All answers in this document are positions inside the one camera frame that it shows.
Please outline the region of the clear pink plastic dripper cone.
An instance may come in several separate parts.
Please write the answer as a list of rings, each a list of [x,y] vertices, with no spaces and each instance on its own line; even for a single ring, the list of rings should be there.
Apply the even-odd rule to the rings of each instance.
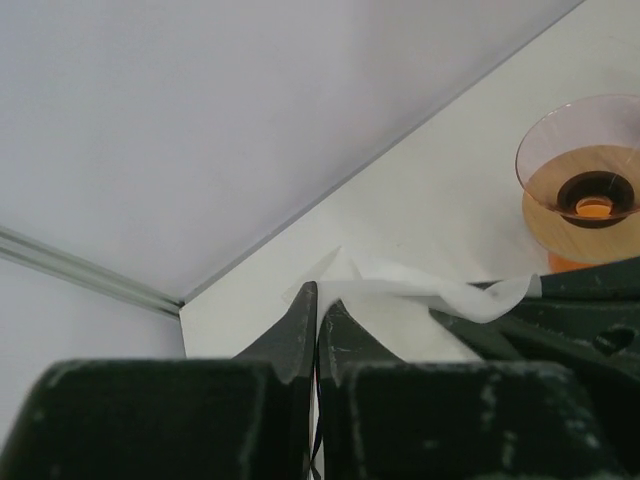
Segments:
[[[537,205],[602,229],[639,211],[639,97],[597,95],[541,118],[521,140],[515,173]]]

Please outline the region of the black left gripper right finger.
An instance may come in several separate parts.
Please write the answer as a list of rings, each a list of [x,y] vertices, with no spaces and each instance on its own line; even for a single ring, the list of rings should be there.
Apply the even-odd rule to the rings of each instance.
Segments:
[[[621,479],[573,371],[547,361],[407,362],[343,305],[319,335],[328,479]]]

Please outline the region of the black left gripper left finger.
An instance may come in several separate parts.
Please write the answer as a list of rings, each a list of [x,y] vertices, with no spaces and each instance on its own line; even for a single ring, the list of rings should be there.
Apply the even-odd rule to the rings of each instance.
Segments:
[[[67,360],[35,383],[5,479],[304,479],[318,288],[229,359]]]

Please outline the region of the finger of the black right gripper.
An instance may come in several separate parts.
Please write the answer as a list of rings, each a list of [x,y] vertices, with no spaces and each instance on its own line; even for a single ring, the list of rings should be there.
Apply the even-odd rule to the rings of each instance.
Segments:
[[[573,371],[622,467],[639,476],[639,260],[544,275],[542,295],[487,324],[432,310],[481,358]]]

